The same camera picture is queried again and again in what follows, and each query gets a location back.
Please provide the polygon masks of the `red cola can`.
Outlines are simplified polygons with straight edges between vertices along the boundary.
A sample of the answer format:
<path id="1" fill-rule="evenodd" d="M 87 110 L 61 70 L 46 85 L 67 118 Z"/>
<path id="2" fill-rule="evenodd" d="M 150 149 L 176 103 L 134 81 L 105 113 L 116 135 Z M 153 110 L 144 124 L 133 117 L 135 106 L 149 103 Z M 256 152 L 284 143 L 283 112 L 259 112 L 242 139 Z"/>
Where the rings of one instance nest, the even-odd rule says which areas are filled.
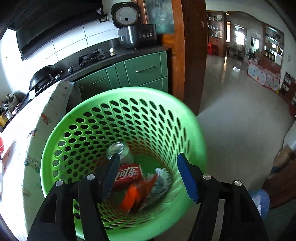
<path id="1" fill-rule="evenodd" d="M 121 191 L 128 188 L 131 184 L 143 180 L 140 164 L 124 164 L 119 166 L 116 178 L 113 183 L 113 191 Z"/>

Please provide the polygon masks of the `blue silver milk can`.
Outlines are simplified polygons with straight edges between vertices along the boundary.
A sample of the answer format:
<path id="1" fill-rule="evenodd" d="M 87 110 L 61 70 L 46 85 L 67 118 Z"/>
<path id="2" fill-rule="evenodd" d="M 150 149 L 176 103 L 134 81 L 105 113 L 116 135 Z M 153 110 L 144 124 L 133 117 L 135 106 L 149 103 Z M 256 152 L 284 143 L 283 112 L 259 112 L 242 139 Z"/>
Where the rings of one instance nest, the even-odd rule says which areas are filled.
<path id="1" fill-rule="evenodd" d="M 133 155 L 127 144 L 122 142 L 115 142 L 111 144 L 106 151 L 106 158 L 110 160 L 114 153 L 119 155 L 120 165 L 134 163 Z"/>

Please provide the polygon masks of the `silver foil wrapper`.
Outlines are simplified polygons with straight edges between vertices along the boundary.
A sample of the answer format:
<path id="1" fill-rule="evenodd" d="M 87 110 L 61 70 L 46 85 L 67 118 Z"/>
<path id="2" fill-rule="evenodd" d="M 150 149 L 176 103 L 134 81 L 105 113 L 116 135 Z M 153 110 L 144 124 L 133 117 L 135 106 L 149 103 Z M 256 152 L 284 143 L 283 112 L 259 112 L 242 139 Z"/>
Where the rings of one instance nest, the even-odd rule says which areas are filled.
<path id="1" fill-rule="evenodd" d="M 156 181 L 140 210 L 150 206 L 164 196 L 171 186 L 171 174 L 166 168 L 156 168 L 155 172 L 155 175 L 157 176 Z"/>

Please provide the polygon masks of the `red orange snack packet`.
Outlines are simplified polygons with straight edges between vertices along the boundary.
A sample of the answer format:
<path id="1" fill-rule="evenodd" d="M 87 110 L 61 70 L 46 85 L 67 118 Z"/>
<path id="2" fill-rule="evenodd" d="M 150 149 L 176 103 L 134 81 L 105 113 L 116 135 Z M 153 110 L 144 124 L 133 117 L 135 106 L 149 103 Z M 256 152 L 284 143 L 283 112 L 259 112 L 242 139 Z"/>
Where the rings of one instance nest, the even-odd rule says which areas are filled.
<path id="1" fill-rule="evenodd" d="M 124 213 L 138 213 L 150 194 L 157 176 L 155 174 L 152 175 L 150 180 L 140 180 L 137 183 L 131 184 L 119 205 L 119 209 Z"/>

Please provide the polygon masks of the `green kitchen cabinet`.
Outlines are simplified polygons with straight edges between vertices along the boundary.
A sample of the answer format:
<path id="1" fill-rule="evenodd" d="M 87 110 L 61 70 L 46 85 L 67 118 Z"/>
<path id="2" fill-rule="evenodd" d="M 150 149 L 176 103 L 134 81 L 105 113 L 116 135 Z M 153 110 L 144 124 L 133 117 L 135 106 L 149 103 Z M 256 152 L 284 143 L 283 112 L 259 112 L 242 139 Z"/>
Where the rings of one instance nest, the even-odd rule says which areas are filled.
<path id="1" fill-rule="evenodd" d="M 83 101 L 121 87 L 140 86 L 169 92 L 167 52 L 156 52 L 121 61 L 78 80 Z"/>

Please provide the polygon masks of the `green perforated plastic basket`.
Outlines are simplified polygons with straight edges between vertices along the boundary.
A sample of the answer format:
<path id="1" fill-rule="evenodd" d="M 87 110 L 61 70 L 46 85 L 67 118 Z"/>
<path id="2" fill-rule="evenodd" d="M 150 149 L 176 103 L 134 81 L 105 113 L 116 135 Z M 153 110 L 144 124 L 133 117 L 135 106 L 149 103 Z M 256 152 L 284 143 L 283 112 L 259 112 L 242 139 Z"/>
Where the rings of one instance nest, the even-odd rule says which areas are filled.
<path id="1" fill-rule="evenodd" d="M 41 187 L 47 195 L 61 180 L 76 183 L 102 168 L 113 153 L 120 168 L 111 196 L 99 204 L 110 240 L 151 240 L 172 227 L 189 209 L 178 154 L 204 170 L 206 147 L 195 114 L 183 102 L 147 87 L 109 90 L 83 101 L 50 134 L 41 160 Z M 119 204 L 130 182 L 169 177 L 168 191 L 149 198 L 136 214 Z"/>

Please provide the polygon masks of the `blue plastic bag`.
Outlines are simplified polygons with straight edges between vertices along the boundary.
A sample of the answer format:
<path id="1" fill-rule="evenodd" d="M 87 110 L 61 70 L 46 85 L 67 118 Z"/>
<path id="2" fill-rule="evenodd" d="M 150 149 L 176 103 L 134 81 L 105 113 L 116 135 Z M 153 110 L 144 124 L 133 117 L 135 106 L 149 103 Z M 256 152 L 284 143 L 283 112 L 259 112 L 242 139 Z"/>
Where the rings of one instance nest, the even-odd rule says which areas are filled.
<path id="1" fill-rule="evenodd" d="M 270 208 L 269 194 L 263 189 L 250 190 L 249 195 L 251 196 L 255 206 L 263 220 L 267 218 L 268 211 Z"/>

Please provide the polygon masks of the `patterned white table cloth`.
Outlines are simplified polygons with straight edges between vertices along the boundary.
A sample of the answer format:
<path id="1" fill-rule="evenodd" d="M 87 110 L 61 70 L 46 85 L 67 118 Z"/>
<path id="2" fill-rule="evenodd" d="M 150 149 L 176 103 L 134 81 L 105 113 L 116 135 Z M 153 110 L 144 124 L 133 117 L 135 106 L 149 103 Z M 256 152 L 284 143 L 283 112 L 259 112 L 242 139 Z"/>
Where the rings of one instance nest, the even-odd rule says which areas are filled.
<path id="1" fill-rule="evenodd" d="M 44 200 L 41 157 L 66 113 L 74 84 L 59 81 L 28 103 L 1 133 L 4 142 L 1 216 L 17 240 L 26 240 Z"/>

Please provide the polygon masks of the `red white plastic cup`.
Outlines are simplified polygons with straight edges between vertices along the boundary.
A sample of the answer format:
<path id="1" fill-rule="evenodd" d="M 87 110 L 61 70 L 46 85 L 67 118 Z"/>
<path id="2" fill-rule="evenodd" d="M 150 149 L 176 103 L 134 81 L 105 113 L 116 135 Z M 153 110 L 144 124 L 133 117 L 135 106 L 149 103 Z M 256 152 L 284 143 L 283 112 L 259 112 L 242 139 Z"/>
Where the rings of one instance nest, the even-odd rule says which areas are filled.
<path id="1" fill-rule="evenodd" d="M 4 142 L 3 142 L 3 139 L 0 137 L 0 160 L 2 160 L 1 155 L 3 154 L 3 152 L 4 152 Z"/>

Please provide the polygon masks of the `black gas stove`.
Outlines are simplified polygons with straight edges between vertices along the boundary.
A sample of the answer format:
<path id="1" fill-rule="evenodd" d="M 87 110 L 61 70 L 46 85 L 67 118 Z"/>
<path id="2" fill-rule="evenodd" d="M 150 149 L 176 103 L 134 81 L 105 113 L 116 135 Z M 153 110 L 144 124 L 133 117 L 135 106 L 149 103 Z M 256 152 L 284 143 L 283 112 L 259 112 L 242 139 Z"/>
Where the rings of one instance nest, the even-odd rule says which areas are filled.
<path id="1" fill-rule="evenodd" d="M 82 70 L 83 68 L 98 63 L 109 57 L 110 54 L 104 51 L 98 45 L 93 45 L 91 47 L 87 47 L 83 50 L 80 50 L 54 64 L 53 66 L 59 68 L 60 73 L 57 74 L 55 77 L 49 75 L 49 77 L 45 78 L 42 82 L 40 82 L 37 85 L 37 87 L 35 87 L 33 90 L 36 94 L 38 94 L 45 90 L 46 87 L 50 86 L 55 81 L 73 75 L 74 73 Z"/>

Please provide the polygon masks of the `black wok on stove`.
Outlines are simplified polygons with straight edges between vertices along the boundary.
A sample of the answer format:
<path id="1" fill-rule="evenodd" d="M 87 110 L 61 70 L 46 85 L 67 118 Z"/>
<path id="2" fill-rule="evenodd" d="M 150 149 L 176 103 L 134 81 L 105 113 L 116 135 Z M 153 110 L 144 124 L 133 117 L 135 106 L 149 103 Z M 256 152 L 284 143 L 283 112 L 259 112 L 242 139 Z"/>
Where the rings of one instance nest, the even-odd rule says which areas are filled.
<path id="1" fill-rule="evenodd" d="M 30 85 L 29 85 L 29 90 L 33 90 L 37 85 L 42 82 L 45 78 L 49 77 L 51 75 L 52 77 L 55 77 L 57 74 L 60 73 L 59 68 L 53 66 L 53 65 L 48 65 L 40 70 L 38 70 L 30 80 Z"/>

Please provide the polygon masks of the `polka dot play tent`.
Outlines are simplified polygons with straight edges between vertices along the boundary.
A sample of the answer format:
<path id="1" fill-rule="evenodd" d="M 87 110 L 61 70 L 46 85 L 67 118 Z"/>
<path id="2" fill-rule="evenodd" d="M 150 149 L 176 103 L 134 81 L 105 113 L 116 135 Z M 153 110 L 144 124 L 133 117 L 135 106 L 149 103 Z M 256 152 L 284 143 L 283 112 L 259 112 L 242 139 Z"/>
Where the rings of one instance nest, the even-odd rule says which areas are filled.
<path id="1" fill-rule="evenodd" d="M 250 59 L 247 65 L 247 75 L 261 86 L 277 92 L 280 88 L 280 75 L 264 69 L 254 60 Z"/>

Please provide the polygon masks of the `black rice cooker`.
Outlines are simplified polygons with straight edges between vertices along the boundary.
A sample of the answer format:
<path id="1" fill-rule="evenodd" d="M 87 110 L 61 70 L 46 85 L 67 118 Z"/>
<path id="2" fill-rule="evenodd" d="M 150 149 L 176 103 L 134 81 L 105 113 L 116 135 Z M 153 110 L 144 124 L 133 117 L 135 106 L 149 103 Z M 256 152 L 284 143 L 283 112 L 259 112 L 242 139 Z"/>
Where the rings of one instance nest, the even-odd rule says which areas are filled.
<path id="1" fill-rule="evenodd" d="M 118 28 L 121 46 L 136 49 L 156 43 L 156 25 L 141 23 L 138 4 L 131 1 L 116 3 L 111 7 L 111 16 L 114 26 Z"/>

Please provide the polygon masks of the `black range hood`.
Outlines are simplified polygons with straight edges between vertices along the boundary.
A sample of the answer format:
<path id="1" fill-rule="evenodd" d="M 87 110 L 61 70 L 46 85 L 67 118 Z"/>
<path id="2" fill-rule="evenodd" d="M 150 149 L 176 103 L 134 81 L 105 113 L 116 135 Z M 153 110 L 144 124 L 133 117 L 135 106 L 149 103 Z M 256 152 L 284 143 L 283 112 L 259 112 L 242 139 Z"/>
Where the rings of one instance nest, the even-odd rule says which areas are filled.
<path id="1" fill-rule="evenodd" d="M 21 1 L 10 21 L 22 60 L 42 46 L 92 20 L 104 16 L 102 1 Z"/>

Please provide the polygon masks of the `brown wooden door frame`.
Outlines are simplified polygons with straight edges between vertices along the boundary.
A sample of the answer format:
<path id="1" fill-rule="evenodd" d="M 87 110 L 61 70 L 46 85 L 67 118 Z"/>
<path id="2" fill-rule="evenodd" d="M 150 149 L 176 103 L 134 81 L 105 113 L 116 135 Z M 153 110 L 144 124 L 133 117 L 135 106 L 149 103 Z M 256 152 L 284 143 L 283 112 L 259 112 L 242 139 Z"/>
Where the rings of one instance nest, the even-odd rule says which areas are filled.
<path id="1" fill-rule="evenodd" d="M 169 48 L 169 93 L 198 115 L 207 59 L 207 12 L 202 0 L 172 1 L 175 32 L 159 34 Z"/>

